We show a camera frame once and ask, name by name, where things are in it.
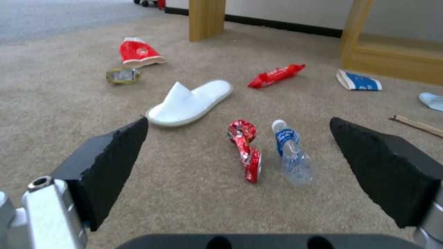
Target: plastic bottle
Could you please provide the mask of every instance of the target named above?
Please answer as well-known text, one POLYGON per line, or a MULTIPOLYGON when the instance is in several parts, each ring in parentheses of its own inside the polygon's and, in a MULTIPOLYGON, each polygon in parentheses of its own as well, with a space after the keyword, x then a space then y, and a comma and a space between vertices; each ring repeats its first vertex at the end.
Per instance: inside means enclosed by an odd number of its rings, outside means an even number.
POLYGON ((283 175, 296 186, 311 183, 313 175, 310 158, 298 145, 299 134, 280 119, 274 121, 272 131, 276 136, 283 175))

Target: gray floor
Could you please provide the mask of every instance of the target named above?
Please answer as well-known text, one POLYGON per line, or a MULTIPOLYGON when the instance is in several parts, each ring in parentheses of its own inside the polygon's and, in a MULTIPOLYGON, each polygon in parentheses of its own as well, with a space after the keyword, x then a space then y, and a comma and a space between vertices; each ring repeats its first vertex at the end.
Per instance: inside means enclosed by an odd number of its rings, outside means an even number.
POLYGON ((0 43, 164 14, 154 7, 135 5, 132 0, 1 0, 0 10, 0 43))

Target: red chip bag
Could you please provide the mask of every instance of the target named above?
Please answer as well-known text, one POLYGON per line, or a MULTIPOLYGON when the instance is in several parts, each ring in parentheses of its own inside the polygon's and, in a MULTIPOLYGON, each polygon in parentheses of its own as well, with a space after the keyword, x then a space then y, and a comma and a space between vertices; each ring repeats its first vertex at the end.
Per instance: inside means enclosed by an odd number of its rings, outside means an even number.
POLYGON ((306 66, 305 64, 302 65, 291 64, 285 68, 277 67, 272 71, 259 74, 257 78, 253 79, 249 83, 248 87, 258 89, 274 85, 275 83, 281 80, 294 77, 298 72, 300 72, 303 68, 305 68, 305 66, 306 66))

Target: black foam gripper pad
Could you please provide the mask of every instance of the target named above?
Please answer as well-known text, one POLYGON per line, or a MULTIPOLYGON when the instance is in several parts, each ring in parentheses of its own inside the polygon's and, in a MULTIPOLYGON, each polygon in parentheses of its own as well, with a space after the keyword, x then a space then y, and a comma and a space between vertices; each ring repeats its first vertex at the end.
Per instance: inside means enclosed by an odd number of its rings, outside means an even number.
POLYGON ((330 129, 368 196, 400 228, 418 226, 439 189, 443 166, 399 136, 337 117, 330 129))

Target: crushed paper cup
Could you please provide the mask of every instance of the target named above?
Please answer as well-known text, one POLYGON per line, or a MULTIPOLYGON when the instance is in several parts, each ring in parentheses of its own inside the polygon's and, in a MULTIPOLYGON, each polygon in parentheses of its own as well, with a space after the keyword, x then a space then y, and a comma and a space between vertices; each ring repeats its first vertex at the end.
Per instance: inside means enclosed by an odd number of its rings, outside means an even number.
POLYGON ((340 84, 349 91, 381 91, 380 81, 366 76, 352 74, 343 70, 338 70, 337 79, 340 84))
POLYGON ((149 44, 137 37, 126 37, 120 45, 121 60, 125 66, 139 68, 154 63, 165 63, 166 59, 149 44))

